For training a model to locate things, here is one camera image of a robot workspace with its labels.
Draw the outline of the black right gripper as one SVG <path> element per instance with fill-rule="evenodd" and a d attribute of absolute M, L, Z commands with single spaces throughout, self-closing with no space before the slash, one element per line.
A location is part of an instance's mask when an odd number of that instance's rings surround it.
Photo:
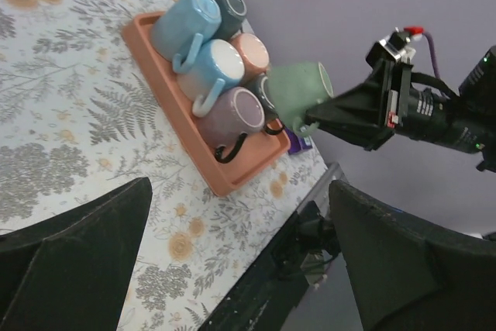
<path fill-rule="evenodd" d="M 305 123 L 316 122 L 318 129 L 365 151 L 378 150 L 395 133 L 412 140 L 432 143 L 436 130 L 446 128 L 443 105 L 456 100 L 456 93 L 442 80 L 415 72 L 406 63 L 380 63 L 377 81 L 365 81 L 312 106 L 305 112 Z M 352 118 L 352 122 L 340 122 Z"/>

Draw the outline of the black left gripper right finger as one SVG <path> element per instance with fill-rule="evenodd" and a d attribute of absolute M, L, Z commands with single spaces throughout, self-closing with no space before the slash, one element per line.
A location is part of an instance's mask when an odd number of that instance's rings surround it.
<path fill-rule="evenodd" d="M 493 330 L 495 243 L 436 225 L 344 181 L 330 217 L 365 330 Z"/>

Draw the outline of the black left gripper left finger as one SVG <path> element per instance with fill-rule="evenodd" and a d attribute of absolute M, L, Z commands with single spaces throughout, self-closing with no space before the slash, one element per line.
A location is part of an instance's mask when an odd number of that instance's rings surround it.
<path fill-rule="evenodd" d="M 1 237 L 3 330 L 115 330 L 153 192 L 149 178 Z"/>

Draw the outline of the green ceramic mug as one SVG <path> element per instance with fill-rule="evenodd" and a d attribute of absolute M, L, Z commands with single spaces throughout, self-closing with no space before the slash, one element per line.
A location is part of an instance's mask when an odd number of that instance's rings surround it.
<path fill-rule="evenodd" d="M 319 127 L 305 122 L 308 109 L 333 97 L 332 84 L 320 62 L 272 66 L 268 70 L 268 95 L 277 117 L 299 137 L 311 136 Z"/>

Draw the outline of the purple ceramic mug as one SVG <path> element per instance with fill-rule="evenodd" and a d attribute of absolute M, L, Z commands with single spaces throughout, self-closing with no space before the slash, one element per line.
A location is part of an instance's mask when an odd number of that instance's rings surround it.
<path fill-rule="evenodd" d="M 220 164 L 231 162 L 249 135 L 265 124 L 259 99 L 246 88 L 235 87 L 221 95 L 212 110 L 196 122 L 197 130 Z"/>

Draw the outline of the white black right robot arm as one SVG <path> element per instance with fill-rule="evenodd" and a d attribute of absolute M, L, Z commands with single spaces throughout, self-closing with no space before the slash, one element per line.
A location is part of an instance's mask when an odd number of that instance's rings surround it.
<path fill-rule="evenodd" d="M 495 48 L 464 79 L 458 92 L 415 72 L 411 64 L 381 58 L 367 79 L 314 105 L 306 124 L 366 151 L 393 135 L 462 153 L 481 153 L 479 171 L 495 170 Z"/>

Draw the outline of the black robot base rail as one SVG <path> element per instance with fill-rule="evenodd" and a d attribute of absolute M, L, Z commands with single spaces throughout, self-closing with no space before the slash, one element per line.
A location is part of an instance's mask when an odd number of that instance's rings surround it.
<path fill-rule="evenodd" d="M 294 212 L 198 328 L 279 330 L 340 254 L 335 226 L 314 201 Z"/>

